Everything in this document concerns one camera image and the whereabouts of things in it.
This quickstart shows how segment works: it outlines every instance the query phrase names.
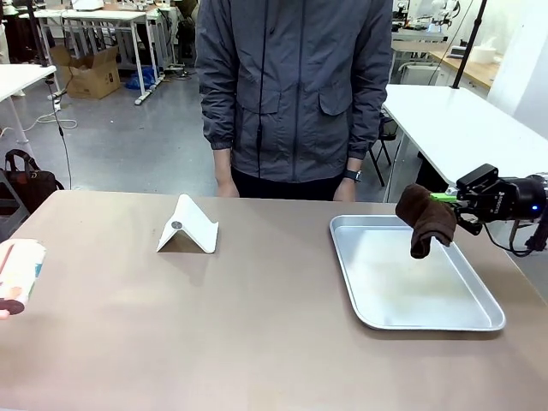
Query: robotic arm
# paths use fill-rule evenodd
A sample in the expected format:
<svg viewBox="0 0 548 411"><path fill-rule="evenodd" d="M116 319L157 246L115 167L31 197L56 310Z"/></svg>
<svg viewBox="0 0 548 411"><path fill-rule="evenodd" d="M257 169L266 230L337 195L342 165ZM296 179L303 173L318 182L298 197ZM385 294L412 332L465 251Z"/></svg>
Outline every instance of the robotic arm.
<svg viewBox="0 0 548 411"><path fill-rule="evenodd" d="M548 181L545 176L501 178L498 169L485 164L456 182L456 196L448 200L457 223L473 235L478 235L486 223L515 220L515 231L520 221L539 221L539 227L526 242L527 250L510 251L525 257L533 251L544 251L548 240ZM470 214L474 220L465 219Z"/></svg>
<svg viewBox="0 0 548 411"><path fill-rule="evenodd" d="M457 0L434 0L432 2L432 23L451 27L453 20L461 13L461 4Z"/></svg>

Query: chair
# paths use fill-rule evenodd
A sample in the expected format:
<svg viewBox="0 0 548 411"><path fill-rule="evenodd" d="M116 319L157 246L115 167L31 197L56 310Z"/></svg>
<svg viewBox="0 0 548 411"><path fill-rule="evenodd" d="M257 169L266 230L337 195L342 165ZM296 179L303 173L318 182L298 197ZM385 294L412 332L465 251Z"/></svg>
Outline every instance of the chair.
<svg viewBox="0 0 548 411"><path fill-rule="evenodd" d="M381 187L384 187L384 179L382 173L380 172L380 169L378 168L378 159L380 158L380 155L384 152L388 165L392 165L392 160L390 159L390 154L388 153L385 142L395 141L396 138L397 123L394 121L394 119L381 113L380 124L378 125L378 140L380 141L381 148L378 151L377 155L375 155L372 148L369 150L371 160L373 161L373 167L375 167L375 171L377 171L377 176L378 180L380 181Z"/></svg>

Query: workbench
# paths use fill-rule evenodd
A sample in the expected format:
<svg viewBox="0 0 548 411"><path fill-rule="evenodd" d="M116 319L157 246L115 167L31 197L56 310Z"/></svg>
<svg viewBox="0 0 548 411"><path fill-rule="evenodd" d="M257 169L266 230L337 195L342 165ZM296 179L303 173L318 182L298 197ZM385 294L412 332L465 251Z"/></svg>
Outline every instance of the workbench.
<svg viewBox="0 0 548 411"><path fill-rule="evenodd" d="M400 67L403 64L432 62L433 56L431 53L434 51L441 51L444 53L447 50L447 47L447 43L393 40L390 82L399 84L401 80Z"/></svg>
<svg viewBox="0 0 548 411"><path fill-rule="evenodd" d="M546 169L548 140L465 88L388 85L387 92L384 108L403 132L393 182L414 182L416 176L399 173L409 142L450 185L485 163L500 176ZM429 103L428 110L418 102ZM399 194L387 191L385 200L397 201Z"/></svg>
<svg viewBox="0 0 548 411"><path fill-rule="evenodd" d="M436 63L441 61L436 86L452 86L456 78L456 72L461 67L461 59L447 57L444 54L445 50L430 51L430 55ZM467 62L460 86L482 98L487 98L499 69L500 63Z"/></svg>
<svg viewBox="0 0 548 411"><path fill-rule="evenodd" d="M0 79L2 79L0 81L0 102L7 100L9 111L14 119L14 123L10 127L13 127L17 135L17 144L21 145L18 148L30 154L31 157L34 157L33 149L25 135L11 96L15 92L31 86L48 75L54 74L55 71L56 68L54 66L41 67L37 64L0 64Z"/></svg>
<svg viewBox="0 0 548 411"><path fill-rule="evenodd" d="M155 253L175 196L57 192L27 220L15 237L48 251L27 310L0 324L0 407L545 409L548 308L484 236L456 242L503 332L374 331L328 227L393 205L196 201L220 222L212 255L183 238Z"/></svg>
<svg viewBox="0 0 548 411"><path fill-rule="evenodd" d="M427 30L411 30L400 28L397 32L392 32L392 40L400 41L445 41L445 33L428 32Z"/></svg>
<svg viewBox="0 0 548 411"><path fill-rule="evenodd" d="M156 59L153 47L153 33L159 36L161 33L158 29L151 29L151 21L158 24L158 12L155 8L147 11L132 11L120 9L116 5L106 4L104 9L94 11L78 11L72 9L44 9L34 12L36 19L39 21L40 34L42 37L42 45L44 46L45 55L50 63L54 62L50 56L50 46L46 39L46 29L60 27L63 33L70 33L73 41L73 46L76 58L86 56L88 54L97 53L107 46L105 39L110 37L110 42L113 43L116 37L116 43L119 47L120 56L122 58L119 64L120 69L136 69L139 77L140 96L135 100L136 105L148 98L156 87L163 81L164 76L158 75ZM21 18L28 18L28 15L22 15ZM148 49L151 55L152 69L154 73L154 84L146 90L143 80L142 67L139 56L139 47L137 43L136 24L144 23L148 37ZM164 49L161 48L162 41L165 41L164 36L155 43L158 47L158 54L164 56ZM62 90L58 79L56 78L57 89Z"/></svg>

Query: brown cloth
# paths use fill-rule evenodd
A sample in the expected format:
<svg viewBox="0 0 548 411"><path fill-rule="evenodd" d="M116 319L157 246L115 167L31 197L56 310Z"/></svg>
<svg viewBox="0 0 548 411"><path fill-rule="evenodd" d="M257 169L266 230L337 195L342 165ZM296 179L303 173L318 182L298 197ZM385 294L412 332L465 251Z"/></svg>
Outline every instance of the brown cloth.
<svg viewBox="0 0 548 411"><path fill-rule="evenodd" d="M432 200L430 194L426 188L411 184L396 206L396 215L413 229L411 257L414 259L423 259L430 253L432 237L448 247L455 235L455 213L447 204Z"/></svg>

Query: jacket zipper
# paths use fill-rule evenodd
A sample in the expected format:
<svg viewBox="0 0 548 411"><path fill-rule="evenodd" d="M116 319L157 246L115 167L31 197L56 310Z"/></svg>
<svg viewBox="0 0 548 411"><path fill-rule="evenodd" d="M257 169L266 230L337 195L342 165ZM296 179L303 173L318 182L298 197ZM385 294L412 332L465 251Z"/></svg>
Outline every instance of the jacket zipper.
<svg viewBox="0 0 548 411"><path fill-rule="evenodd" d="M302 43L304 41L305 31L305 12L307 11L307 0L302 1L301 11L301 42L299 43L299 79L297 81L297 101L295 104L295 135L293 136L293 181L296 182L296 166L297 166L297 147L298 138L297 133L299 131L299 102L301 100L301 76L302 76Z"/></svg>

